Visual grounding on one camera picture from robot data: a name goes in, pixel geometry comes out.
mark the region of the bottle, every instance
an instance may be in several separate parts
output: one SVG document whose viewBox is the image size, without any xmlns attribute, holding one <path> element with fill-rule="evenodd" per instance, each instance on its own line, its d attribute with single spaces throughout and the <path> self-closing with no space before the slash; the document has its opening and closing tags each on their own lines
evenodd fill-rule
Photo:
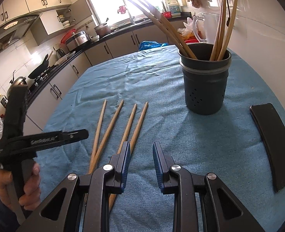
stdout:
<svg viewBox="0 0 285 232">
<path fill-rule="evenodd" d="M 0 94 L 0 103 L 3 105 L 4 108 L 6 108 L 6 105 L 8 103 L 8 99 L 6 96 Z"/>
</svg>

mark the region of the wooden chopstick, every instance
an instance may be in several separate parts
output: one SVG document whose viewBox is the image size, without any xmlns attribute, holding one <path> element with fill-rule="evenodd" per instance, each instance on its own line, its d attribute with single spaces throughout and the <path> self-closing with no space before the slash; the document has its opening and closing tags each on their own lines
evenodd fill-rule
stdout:
<svg viewBox="0 0 285 232">
<path fill-rule="evenodd" d="M 220 35 L 220 28 L 221 28 L 221 21 L 222 21 L 222 4 L 221 4 L 221 9 L 220 9 L 220 17 L 219 17 L 219 23 L 218 23 L 218 27 L 217 27 L 217 33 L 216 33 L 216 36 L 215 36 L 215 42 L 213 44 L 213 48 L 212 48 L 212 52 L 211 52 L 209 61 L 214 61 L 215 60 L 215 55 L 216 55 L 216 52 L 217 52 L 219 35 Z"/>
<path fill-rule="evenodd" d="M 140 5 L 138 5 L 133 0 L 128 0 L 128 1 L 132 3 L 133 5 L 135 5 L 138 9 L 140 9 L 144 13 L 145 16 L 147 16 L 157 27 L 159 27 L 159 29 L 174 42 L 174 44 L 180 50 L 182 55 L 189 57 L 185 49 L 180 45 L 180 43 L 174 37 L 174 35 L 169 30 L 167 30 L 160 21 L 158 21 L 151 13 L 147 12 L 145 9 L 143 9 Z"/>
<path fill-rule="evenodd" d="M 219 35 L 219 41 L 217 44 L 217 52 L 215 54 L 215 60 L 218 59 L 219 54 L 222 49 L 222 45 L 223 45 L 223 39 L 224 39 L 224 34 L 225 34 L 225 20 L 226 20 L 226 0 L 222 0 L 221 14 L 222 14 L 222 18 L 221 18 L 221 26 L 220 26 L 220 35 Z"/>
<path fill-rule="evenodd" d="M 92 154 L 91 154 L 91 159 L 90 159 L 89 170 L 90 170 L 92 161 L 94 160 L 94 157 L 95 157 L 95 155 L 97 153 L 97 146 L 99 144 L 100 132 L 101 132 L 101 127 L 102 127 L 102 122 L 103 122 L 103 117 L 104 117 L 106 103 L 107 103 L 107 100 L 104 100 L 102 111 L 101 111 L 101 114 L 100 114 L 100 119 L 99 119 L 99 122 L 97 123 L 97 131 L 95 133 L 95 138 L 94 138 L 94 143 L 93 143 L 93 149 L 92 149 Z"/>
<path fill-rule="evenodd" d="M 236 13 L 237 13 L 237 3 L 238 3 L 238 0 L 234 0 L 231 20 L 229 21 L 227 33 L 226 33 L 226 36 L 225 36 L 225 41 L 223 43 L 221 52 L 220 52 L 219 57 L 217 59 L 218 61 L 223 59 L 224 54 L 225 54 L 226 49 L 227 49 L 227 46 L 228 46 L 228 43 L 229 43 L 229 40 L 230 40 L 232 32 L 233 32 L 233 27 L 234 27 Z"/>
<path fill-rule="evenodd" d="M 165 16 L 163 16 L 160 11 L 158 11 L 151 3 L 149 3 L 147 0 L 144 0 L 144 2 L 149 6 L 148 9 L 150 12 L 157 18 L 162 24 L 164 24 L 165 27 L 177 38 L 178 42 L 182 45 L 188 56 L 192 59 L 197 59 L 197 57 L 194 55 L 192 50 L 189 48 L 189 46 L 185 43 L 185 41 L 180 36 L 179 32 L 171 25 L 171 23 L 166 19 Z"/>
<path fill-rule="evenodd" d="M 128 121 L 127 125 L 126 125 L 126 128 L 124 130 L 124 134 L 123 134 L 123 137 L 122 137 L 122 140 L 121 140 L 121 143 L 120 143 L 120 146 L 119 146 L 117 154 L 121 153 L 121 149 L 122 149 L 123 143 L 127 140 L 128 136 L 129 136 L 136 109 L 137 109 L 137 104 L 134 104 L 131 116 L 130 116 L 129 121 Z"/>
<path fill-rule="evenodd" d="M 138 123 L 137 123 L 137 126 L 135 128 L 133 137 L 132 137 L 131 142 L 130 142 L 131 154 L 132 154 L 134 146 L 136 144 L 136 141 L 137 141 L 137 138 L 138 138 L 138 135 L 139 135 L 139 132 L 140 132 L 140 128 L 142 127 L 142 123 L 143 123 L 143 120 L 145 118 L 147 108 L 148 108 L 148 102 L 146 102 L 145 105 L 144 105 L 143 111 L 140 114 L 140 118 L 138 120 Z M 111 211 L 111 209 L 112 209 L 112 207 L 113 207 L 113 205 L 115 203 L 116 197 L 117 197 L 116 194 L 111 194 L 109 196 L 109 211 Z"/>
<path fill-rule="evenodd" d="M 120 102 L 118 109 L 116 110 L 113 118 L 111 119 L 111 122 L 110 122 L 110 124 L 109 124 L 109 126 L 108 126 L 108 128 L 107 128 L 107 130 L 106 130 L 106 132 L 104 134 L 104 137 L 103 137 L 103 139 L 101 141 L 101 144 L 99 145 L 97 153 L 96 153 L 93 161 L 91 162 L 91 165 L 90 165 L 88 173 L 93 173 L 94 172 L 95 167 L 97 166 L 97 163 L 99 162 L 99 159 L 100 159 L 101 153 L 103 151 L 103 148 L 105 147 L 106 142 L 108 140 L 108 137 L 109 137 L 109 135 L 110 135 L 110 133 L 111 133 L 113 127 L 114 127 L 114 124 L 116 123 L 117 117 L 118 117 L 119 112 L 120 112 L 120 110 L 121 110 L 121 108 L 123 106 L 123 103 L 124 103 L 124 100 L 122 100 Z"/>
</svg>

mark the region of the smartphone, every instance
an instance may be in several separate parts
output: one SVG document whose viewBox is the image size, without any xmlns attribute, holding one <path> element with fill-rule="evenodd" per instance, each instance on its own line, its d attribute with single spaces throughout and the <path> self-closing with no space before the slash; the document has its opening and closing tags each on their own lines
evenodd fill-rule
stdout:
<svg viewBox="0 0 285 232">
<path fill-rule="evenodd" d="M 252 117 L 265 144 L 276 192 L 285 187 L 285 126 L 271 103 L 252 105 Z"/>
</svg>

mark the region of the hand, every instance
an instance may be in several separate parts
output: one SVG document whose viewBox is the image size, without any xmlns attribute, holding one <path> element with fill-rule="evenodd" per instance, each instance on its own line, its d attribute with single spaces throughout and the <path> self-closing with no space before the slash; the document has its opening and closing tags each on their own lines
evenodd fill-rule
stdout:
<svg viewBox="0 0 285 232">
<path fill-rule="evenodd" d="M 35 163 L 32 169 L 32 175 L 24 186 L 25 194 L 19 198 L 19 204 L 24 206 L 25 210 L 34 210 L 41 203 L 40 195 L 41 190 L 39 188 L 41 177 L 40 166 Z M 13 175 L 11 172 L 0 169 L 0 200 L 2 203 L 12 210 L 11 201 L 8 196 L 6 185 L 13 181 Z"/>
</svg>

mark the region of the red lid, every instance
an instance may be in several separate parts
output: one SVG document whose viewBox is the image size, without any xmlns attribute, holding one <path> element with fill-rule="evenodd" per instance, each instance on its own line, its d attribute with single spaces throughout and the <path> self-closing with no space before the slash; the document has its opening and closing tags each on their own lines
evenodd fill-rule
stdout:
<svg viewBox="0 0 285 232">
<path fill-rule="evenodd" d="M 62 43 L 62 44 L 65 44 L 65 41 L 68 40 L 68 39 L 71 37 L 71 35 L 72 35 L 73 33 L 76 33 L 76 30 L 75 30 L 75 29 L 72 29 L 72 30 L 70 30 L 69 32 L 67 32 L 67 33 L 65 34 L 65 36 L 62 38 L 61 43 Z"/>
</svg>

